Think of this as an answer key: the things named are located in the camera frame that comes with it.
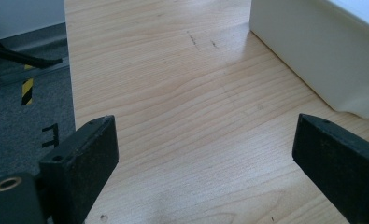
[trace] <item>white wall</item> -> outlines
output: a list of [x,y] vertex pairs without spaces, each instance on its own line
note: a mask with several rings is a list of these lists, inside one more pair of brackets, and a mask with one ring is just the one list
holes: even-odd
[[64,0],[0,0],[0,39],[64,22]]

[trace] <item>white box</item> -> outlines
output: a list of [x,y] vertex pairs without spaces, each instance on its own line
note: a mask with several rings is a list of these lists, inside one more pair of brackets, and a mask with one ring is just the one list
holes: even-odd
[[250,29],[334,110],[369,118],[369,0],[252,0]]

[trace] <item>wood grain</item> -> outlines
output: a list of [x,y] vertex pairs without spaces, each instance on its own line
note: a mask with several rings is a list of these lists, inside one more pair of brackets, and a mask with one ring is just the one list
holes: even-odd
[[116,116],[86,223],[346,223],[293,162],[299,113],[369,140],[249,30],[249,0],[65,0],[77,127]]

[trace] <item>mounting hole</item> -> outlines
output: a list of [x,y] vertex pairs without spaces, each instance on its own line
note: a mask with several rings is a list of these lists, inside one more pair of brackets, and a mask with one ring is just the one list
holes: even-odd
[[21,178],[18,176],[10,177],[0,182],[0,192],[15,188],[21,183]]
[[53,161],[61,161],[63,159],[63,157],[61,156],[55,156],[52,158]]

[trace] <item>black hazard stripe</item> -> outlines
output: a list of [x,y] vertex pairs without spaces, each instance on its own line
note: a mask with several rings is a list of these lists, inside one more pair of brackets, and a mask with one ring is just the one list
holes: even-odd
[[23,82],[21,87],[21,105],[30,105],[33,102],[33,79]]

